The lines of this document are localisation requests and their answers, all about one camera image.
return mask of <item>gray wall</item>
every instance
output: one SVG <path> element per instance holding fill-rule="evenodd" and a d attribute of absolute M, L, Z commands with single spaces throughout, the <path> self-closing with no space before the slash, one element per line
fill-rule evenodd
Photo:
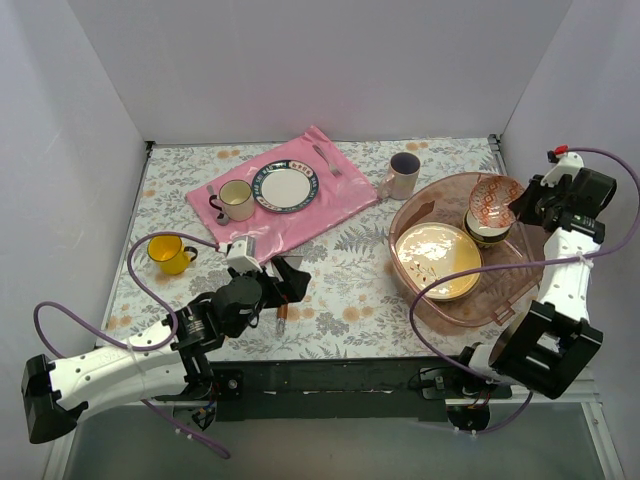
<path fill-rule="evenodd" d="M 548 169 L 545 151 L 568 143 L 609 149 L 640 170 L 640 4 L 574 0 L 504 134 L 508 171 L 522 180 Z M 606 158 L 588 166 L 615 176 L 619 190 L 601 216 L 607 244 L 624 234 L 637 193 Z M 627 478 L 640 478 L 640 238 L 596 261 L 589 287 L 591 322 L 605 333 L 593 361 L 604 411 Z"/>
<path fill-rule="evenodd" d="M 0 0 L 0 478 L 36 479 L 50 445 L 28 443 L 24 362 L 45 351 L 35 304 L 99 325 L 144 162 L 144 143 L 65 0 Z M 59 348 L 94 339 L 44 312 Z"/>
<path fill-rule="evenodd" d="M 486 136 L 570 0 L 69 0 L 145 139 Z"/>

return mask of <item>table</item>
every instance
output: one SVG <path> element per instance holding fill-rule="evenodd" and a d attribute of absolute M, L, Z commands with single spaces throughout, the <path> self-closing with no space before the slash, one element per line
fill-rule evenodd
<path fill-rule="evenodd" d="M 211 240 L 209 230 L 187 203 L 185 194 L 275 144 L 159 146 L 153 148 L 144 175 L 127 250 L 143 235 L 174 230 Z M 382 179 L 391 156 L 400 151 L 422 161 L 417 189 L 445 176 L 467 171 L 499 172 L 487 139 L 417 139 L 410 141 L 338 142 L 347 158 L 373 185 Z M 408 307 L 392 282 L 387 233 L 403 202 L 380 201 L 293 250 L 304 255 L 301 270 L 312 275 L 303 302 L 289 307 L 284 336 L 275 335 L 275 311 L 260 315 L 256 329 L 210 352 L 211 361 L 384 358 L 431 355 L 415 337 Z M 224 257 L 205 247 L 183 274 L 162 274 L 141 248 L 134 268 L 152 290 L 174 309 L 196 295 L 226 284 Z M 118 339 L 143 330 L 166 312 L 131 280 L 120 266 L 103 330 Z M 532 295 L 514 307 L 523 315 Z M 493 342 L 503 327 L 490 324 L 459 336 L 443 337 L 421 324 L 426 337 L 447 354 L 459 354 L 475 342 Z"/>

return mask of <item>fork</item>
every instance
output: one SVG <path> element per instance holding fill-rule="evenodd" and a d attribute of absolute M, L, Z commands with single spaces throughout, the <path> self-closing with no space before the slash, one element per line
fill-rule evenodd
<path fill-rule="evenodd" d="M 331 175 L 333 175 L 334 177 L 339 177 L 340 175 L 342 175 L 342 172 L 340 171 L 340 169 L 329 161 L 329 159 L 327 158 L 327 156 L 319 146 L 314 144 L 313 149 L 316 151 L 318 155 L 324 158 L 325 162 L 327 162 L 327 165 L 329 165 L 329 171 L 331 172 Z"/>

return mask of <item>gray floor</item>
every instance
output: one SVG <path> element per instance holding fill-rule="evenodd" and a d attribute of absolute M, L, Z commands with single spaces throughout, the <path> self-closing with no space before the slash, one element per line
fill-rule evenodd
<path fill-rule="evenodd" d="M 515 407 L 493 407 L 494 421 Z M 65 479 L 601 479 L 580 404 L 534 404 L 478 439 L 404 419 L 254 420 L 209 433 L 222 461 L 145 407 L 121 407 L 82 424 Z"/>

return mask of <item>plastic tub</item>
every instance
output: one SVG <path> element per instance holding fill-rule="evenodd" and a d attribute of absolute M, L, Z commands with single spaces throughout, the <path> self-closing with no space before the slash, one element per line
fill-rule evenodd
<path fill-rule="evenodd" d="M 491 175 L 460 173 L 446 177 L 423 188 L 398 211 L 389 229 L 389 249 L 393 262 L 394 282 L 402 298 L 411 304 L 420 291 L 405 272 L 396 252 L 396 242 L 412 225 L 439 222 L 461 228 L 469 208 L 469 194 L 477 182 Z M 536 233 L 537 248 L 529 248 L 525 227 L 519 223 L 511 228 L 509 237 L 490 248 L 480 249 L 484 265 L 525 263 L 544 258 L 544 236 L 540 227 Z M 434 302 L 425 297 L 416 307 L 416 315 L 430 328 L 443 335 L 459 335 L 469 328 L 495 322 L 502 325 L 512 315 L 513 304 L 542 278 L 541 268 L 501 270 L 483 273 L 478 286 L 468 295 L 449 302 Z"/>

